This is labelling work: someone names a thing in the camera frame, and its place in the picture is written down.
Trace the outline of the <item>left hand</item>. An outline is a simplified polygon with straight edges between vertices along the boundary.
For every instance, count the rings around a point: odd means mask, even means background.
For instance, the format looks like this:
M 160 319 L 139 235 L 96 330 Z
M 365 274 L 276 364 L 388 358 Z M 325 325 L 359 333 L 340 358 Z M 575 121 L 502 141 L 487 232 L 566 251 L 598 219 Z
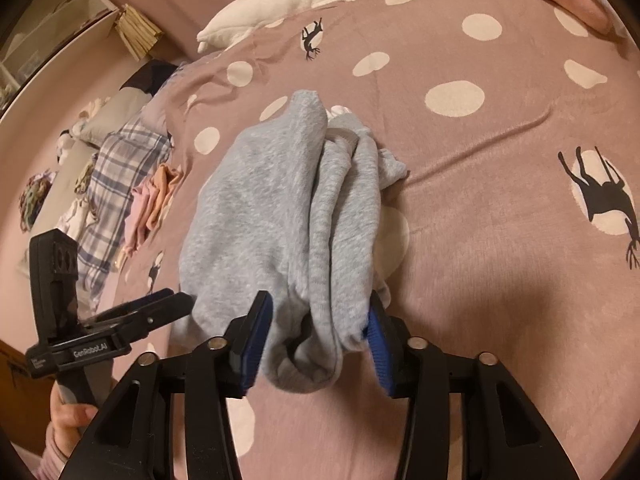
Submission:
M 81 435 L 80 430 L 89 426 L 98 409 L 91 404 L 65 403 L 61 389 L 55 382 L 50 394 L 50 441 L 59 456 L 67 460 Z

